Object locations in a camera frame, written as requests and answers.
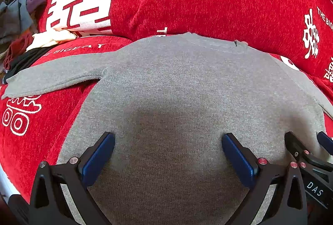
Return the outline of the red wedding bed cover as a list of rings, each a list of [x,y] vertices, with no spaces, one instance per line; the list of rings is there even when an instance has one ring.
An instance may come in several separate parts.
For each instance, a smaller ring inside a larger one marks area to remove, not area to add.
[[[100,53],[115,52],[125,46],[119,39],[111,39]],[[97,79],[47,93],[21,96],[17,100],[4,97],[1,102],[1,132],[8,162],[14,153],[18,163],[14,169],[5,165],[5,171],[18,191],[29,198],[37,163],[42,159],[58,162],[60,150],[78,117],[78,113]]]

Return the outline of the grey clothes pile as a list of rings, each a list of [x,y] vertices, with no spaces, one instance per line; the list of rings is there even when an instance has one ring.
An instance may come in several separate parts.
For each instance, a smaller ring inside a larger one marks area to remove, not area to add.
[[[33,24],[26,0],[1,2],[1,46],[7,46]]]

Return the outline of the grey knit sweater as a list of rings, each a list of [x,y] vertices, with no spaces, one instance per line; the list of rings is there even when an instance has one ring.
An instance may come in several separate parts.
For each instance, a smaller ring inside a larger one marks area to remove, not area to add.
[[[246,194],[222,152],[228,132],[278,164],[289,159],[288,131],[329,159],[316,135],[331,102],[297,68],[242,42],[149,37],[26,69],[4,97],[45,96],[90,79],[98,82],[58,162],[105,131],[115,135],[112,158],[90,190],[113,224],[224,224]]]

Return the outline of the dark red garment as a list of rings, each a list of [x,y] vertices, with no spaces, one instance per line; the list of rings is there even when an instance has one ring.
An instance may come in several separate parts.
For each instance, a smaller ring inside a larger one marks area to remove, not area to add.
[[[17,40],[13,41],[9,46],[3,66],[5,70],[10,69],[10,64],[14,58],[22,55],[28,46],[33,42],[33,36],[30,31],[22,34]]]

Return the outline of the black garment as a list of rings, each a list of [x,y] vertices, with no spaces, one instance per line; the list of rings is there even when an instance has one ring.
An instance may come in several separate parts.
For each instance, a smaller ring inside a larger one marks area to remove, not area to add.
[[[3,84],[7,84],[7,79],[13,77],[18,72],[29,68],[32,64],[34,64],[34,62],[36,62],[54,47],[56,47],[56,45],[43,48],[34,48],[13,59],[10,63],[10,69],[7,71],[3,78]]]

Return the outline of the cream white garment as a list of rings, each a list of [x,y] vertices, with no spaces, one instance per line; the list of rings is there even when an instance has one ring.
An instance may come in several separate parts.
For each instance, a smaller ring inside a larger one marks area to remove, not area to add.
[[[59,45],[64,42],[72,41],[77,38],[75,33],[68,30],[56,31],[50,29],[42,33],[35,33],[32,43],[26,48],[26,52],[35,48],[47,48],[54,45]]]

